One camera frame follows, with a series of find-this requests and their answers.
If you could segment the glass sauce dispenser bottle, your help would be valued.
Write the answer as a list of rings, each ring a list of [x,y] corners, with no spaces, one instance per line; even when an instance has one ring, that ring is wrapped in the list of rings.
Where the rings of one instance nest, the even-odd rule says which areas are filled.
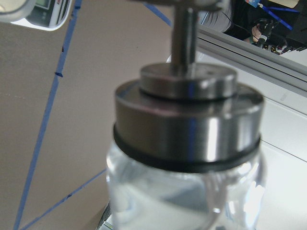
[[[197,63],[199,12],[217,31],[228,0],[161,0],[173,6],[169,63],[143,67],[115,91],[106,156],[115,230],[253,230],[265,191],[263,96],[228,67]]]

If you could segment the silver digital kitchen scale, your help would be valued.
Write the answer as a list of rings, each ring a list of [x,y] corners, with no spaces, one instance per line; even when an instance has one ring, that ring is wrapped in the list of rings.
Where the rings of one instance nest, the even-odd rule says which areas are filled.
[[[71,0],[37,0],[28,16],[11,22],[11,24],[44,31],[55,31],[66,22],[71,4]]]

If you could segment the person in black shirt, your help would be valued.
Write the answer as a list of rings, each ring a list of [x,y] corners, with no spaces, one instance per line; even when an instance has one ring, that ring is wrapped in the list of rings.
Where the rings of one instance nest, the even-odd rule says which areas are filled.
[[[217,12],[204,12],[200,24],[277,55],[307,48],[307,2],[231,0]]]

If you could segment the aluminium frame post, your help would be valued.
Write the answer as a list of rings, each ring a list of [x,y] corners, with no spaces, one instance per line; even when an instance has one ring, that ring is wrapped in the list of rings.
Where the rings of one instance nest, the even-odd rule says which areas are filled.
[[[198,50],[304,97],[307,67],[210,28],[200,26]]]

